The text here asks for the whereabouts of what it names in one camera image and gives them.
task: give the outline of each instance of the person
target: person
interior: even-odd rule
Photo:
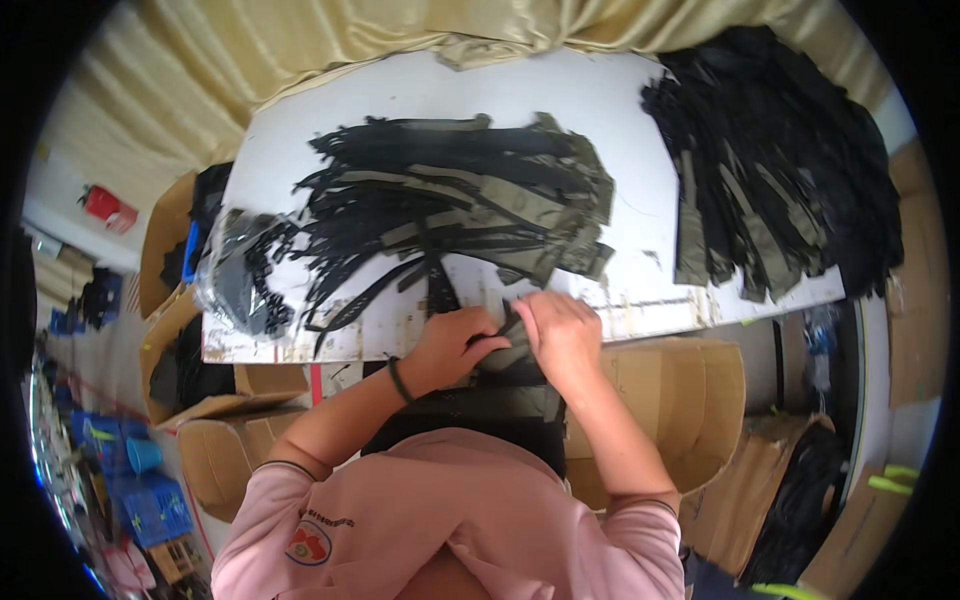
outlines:
[[[486,310],[436,315],[408,356],[287,428],[247,486],[212,573],[216,598],[683,598],[680,497],[600,368],[582,301],[514,303],[549,383],[587,435],[611,497],[602,524],[518,445],[419,433],[344,465],[406,401],[453,385],[495,337]],[[479,341],[474,336],[483,334]]]

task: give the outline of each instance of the cardboard box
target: cardboard box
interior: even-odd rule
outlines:
[[[173,292],[160,280],[163,255],[185,240],[190,232],[189,212],[196,180],[194,172],[181,177],[160,196],[150,213],[140,254],[140,316],[144,319]]]
[[[263,410],[276,407],[310,391],[300,365],[233,365],[236,394],[209,396],[190,408],[175,413],[150,397],[150,376],[165,348],[174,342],[183,328],[200,314],[193,303],[193,286],[170,302],[143,338],[140,346],[140,384],[147,404],[150,423],[161,429],[176,429],[190,419],[221,415],[228,411]]]
[[[797,582],[797,587],[825,600],[846,600],[866,577],[893,533],[909,496],[871,488],[866,467],[840,517]]]
[[[723,470],[740,436],[746,401],[736,344],[665,338],[605,350],[604,374],[648,436],[657,443],[681,494],[696,492]],[[567,479],[573,495],[599,510],[599,486],[587,437],[567,412]]]
[[[814,422],[833,428],[822,415],[748,419],[723,473],[699,494],[681,500],[683,543],[739,577],[754,552],[793,450]]]
[[[949,332],[949,266],[943,217],[923,148],[914,140],[890,163],[900,192],[903,264],[887,282],[890,405],[943,391]]]
[[[204,510],[232,523],[253,470],[267,458],[283,430],[305,411],[191,420],[177,430],[183,476]]]

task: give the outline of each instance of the beige curtain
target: beige curtain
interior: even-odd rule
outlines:
[[[141,0],[118,5],[84,50],[42,138],[147,212],[186,171],[233,158],[260,107],[363,61],[657,53],[739,24],[769,25],[868,108],[890,86],[836,0]]]

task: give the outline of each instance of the hand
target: hand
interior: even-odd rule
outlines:
[[[482,306],[434,315],[426,322],[413,351],[396,364],[403,385],[414,397],[453,385],[487,354],[510,347],[510,340],[502,336],[483,338],[467,346],[474,335],[493,336],[497,329]]]
[[[537,292],[513,307],[523,319],[540,369],[561,396],[575,402],[588,396],[596,382],[606,381],[600,370],[600,317],[586,302]]]

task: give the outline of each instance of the black wristband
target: black wristband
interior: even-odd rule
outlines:
[[[403,396],[404,401],[407,404],[413,403],[415,398],[410,395],[410,392],[407,390],[407,387],[403,385],[403,381],[400,379],[400,373],[396,372],[396,361],[400,360],[395,356],[391,356],[390,360],[387,361],[387,369],[390,371],[390,377],[394,380],[394,386],[396,390],[400,392],[400,395]]]

